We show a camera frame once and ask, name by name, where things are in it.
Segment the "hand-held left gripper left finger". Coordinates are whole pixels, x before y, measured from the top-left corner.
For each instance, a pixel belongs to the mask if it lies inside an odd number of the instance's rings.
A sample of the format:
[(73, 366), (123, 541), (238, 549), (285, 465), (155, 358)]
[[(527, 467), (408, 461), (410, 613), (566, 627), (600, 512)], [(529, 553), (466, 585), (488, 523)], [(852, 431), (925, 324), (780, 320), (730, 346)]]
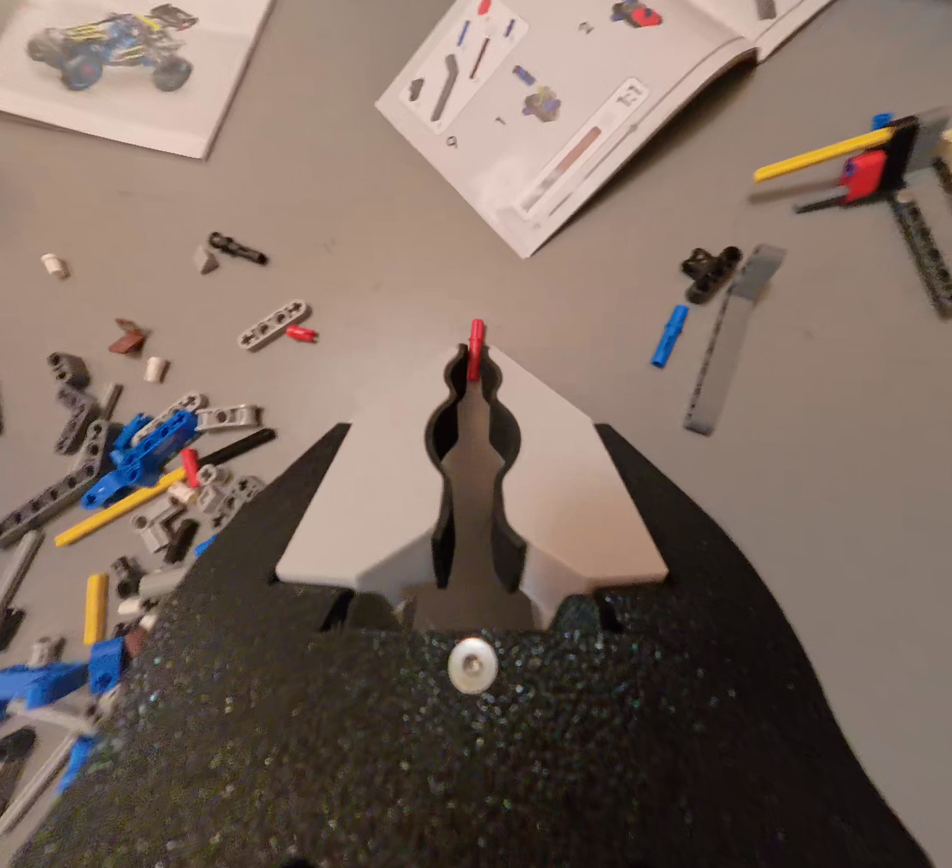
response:
[(351, 421), (276, 565), (283, 583), (341, 587), (400, 604), (446, 588), (455, 550), (442, 459), (455, 446), (467, 351), (411, 367)]

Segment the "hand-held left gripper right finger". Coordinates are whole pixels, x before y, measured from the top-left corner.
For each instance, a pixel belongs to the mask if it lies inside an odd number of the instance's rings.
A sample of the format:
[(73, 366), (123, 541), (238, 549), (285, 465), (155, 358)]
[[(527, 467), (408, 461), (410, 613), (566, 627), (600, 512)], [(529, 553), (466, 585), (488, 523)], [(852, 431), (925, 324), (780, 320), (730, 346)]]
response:
[(660, 583), (668, 567), (596, 424), (507, 354), (482, 352), (494, 482), (494, 566), (536, 625), (602, 589)]

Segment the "pile of lego pieces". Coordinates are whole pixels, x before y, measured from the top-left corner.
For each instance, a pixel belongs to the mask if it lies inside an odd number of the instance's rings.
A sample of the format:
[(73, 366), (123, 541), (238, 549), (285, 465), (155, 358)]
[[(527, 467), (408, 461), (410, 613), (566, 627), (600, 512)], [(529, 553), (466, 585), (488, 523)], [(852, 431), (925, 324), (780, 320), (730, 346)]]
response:
[(261, 426), (257, 406), (208, 408), (196, 392), (155, 417), (138, 413), (118, 426), (118, 384), (98, 400), (89, 395), (82, 359), (55, 352), (47, 362), (66, 412), (54, 452), (73, 462), (65, 476), (2, 516), (2, 550), (13, 552), (2, 571), (2, 648), (24, 616), (13, 601), (44, 541), (43, 528), (63, 512), (78, 506), (90, 515), (56, 537), (57, 547), (129, 516), (133, 532), (149, 553), (162, 557), (162, 566), (149, 572), (121, 556), (109, 573), (89, 578), (86, 660), (63, 660), (65, 639), (40, 636), (26, 662), (2, 668), (2, 720), (24, 721), (2, 736), (3, 835), (56, 777), (64, 791), (86, 764), (155, 607), (264, 488), (256, 477), (232, 481), (229, 462), (276, 438)]

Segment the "black lego connector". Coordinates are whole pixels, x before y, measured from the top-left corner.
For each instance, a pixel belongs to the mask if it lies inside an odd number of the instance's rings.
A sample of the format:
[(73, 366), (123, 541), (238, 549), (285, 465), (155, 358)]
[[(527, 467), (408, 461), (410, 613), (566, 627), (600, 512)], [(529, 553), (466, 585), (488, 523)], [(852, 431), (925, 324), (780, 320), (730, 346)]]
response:
[(701, 305), (710, 301), (731, 279), (743, 258), (736, 246), (727, 246), (718, 254), (694, 248), (681, 264), (682, 273), (691, 280), (684, 293), (686, 302)]

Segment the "blue lego pin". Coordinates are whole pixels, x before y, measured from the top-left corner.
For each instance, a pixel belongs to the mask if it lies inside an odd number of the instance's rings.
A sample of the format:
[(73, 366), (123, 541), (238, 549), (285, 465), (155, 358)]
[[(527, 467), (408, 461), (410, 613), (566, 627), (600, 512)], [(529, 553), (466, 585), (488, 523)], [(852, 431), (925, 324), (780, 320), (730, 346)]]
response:
[(670, 317), (662, 329), (659, 342), (650, 359), (650, 365), (662, 369), (669, 361), (675, 345), (680, 338), (689, 314), (686, 304), (678, 304), (672, 310)]

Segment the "light grey lego beam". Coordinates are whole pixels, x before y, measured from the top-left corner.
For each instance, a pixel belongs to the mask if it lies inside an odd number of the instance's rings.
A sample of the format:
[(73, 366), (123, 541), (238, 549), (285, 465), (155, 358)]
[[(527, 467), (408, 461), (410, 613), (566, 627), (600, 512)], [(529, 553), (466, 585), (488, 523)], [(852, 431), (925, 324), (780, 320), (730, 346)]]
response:
[(247, 352), (257, 352), (287, 329), (304, 321), (311, 314), (311, 307), (304, 301), (292, 301), (279, 307), (264, 318), (246, 328), (237, 338), (237, 346)]

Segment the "dark grey bent lego beam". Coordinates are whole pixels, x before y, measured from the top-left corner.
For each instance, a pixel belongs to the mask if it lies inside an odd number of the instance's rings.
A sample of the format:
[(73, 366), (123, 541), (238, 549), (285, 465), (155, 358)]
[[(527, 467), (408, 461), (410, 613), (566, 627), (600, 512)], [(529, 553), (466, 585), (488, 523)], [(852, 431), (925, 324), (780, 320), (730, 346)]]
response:
[(762, 243), (732, 280), (684, 416), (686, 430), (702, 435), (715, 431), (739, 368), (754, 307), (786, 255), (786, 249)]

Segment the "black lego pin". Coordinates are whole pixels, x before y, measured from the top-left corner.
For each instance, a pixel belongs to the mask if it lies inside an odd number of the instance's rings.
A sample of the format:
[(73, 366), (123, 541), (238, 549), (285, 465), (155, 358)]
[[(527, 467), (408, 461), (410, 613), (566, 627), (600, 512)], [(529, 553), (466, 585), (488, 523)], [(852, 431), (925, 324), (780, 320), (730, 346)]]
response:
[(269, 264), (269, 257), (263, 252), (219, 232), (208, 235), (208, 246), (222, 255), (241, 258), (257, 266)]

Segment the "partly built lego assembly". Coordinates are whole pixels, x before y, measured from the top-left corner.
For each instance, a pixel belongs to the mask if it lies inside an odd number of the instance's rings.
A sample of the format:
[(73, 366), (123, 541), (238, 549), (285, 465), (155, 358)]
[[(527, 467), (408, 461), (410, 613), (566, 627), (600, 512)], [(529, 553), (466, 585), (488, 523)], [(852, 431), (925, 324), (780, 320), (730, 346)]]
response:
[(950, 109), (937, 108), (901, 118), (879, 116), (863, 135), (757, 169), (764, 184), (843, 159), (836, 192), (795, 207), (797, 214), (885, 202), (898, 225), (925, 292), (938, 316), (950, 320), (950, 261), (937, 243), (922, 208), (909, 188), (913, 176), (927, 173), (950, 199)]

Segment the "open lego instruction booklet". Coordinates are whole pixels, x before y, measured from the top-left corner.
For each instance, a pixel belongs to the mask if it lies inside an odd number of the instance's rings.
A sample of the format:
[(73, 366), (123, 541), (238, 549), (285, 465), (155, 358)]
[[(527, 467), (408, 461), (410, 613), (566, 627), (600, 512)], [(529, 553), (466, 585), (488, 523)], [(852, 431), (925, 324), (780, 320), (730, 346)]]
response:
[(834, 0), (456, 0), (376, 101), (519, 257)]

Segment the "closed lego instruction booklet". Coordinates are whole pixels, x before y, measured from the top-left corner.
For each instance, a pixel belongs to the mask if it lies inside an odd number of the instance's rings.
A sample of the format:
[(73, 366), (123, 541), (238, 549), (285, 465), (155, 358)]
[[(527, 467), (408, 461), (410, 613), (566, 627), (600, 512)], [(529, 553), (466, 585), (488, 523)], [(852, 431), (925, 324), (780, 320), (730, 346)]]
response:
[(276, 0), (22, 0), (1, 110), (206, 160)]

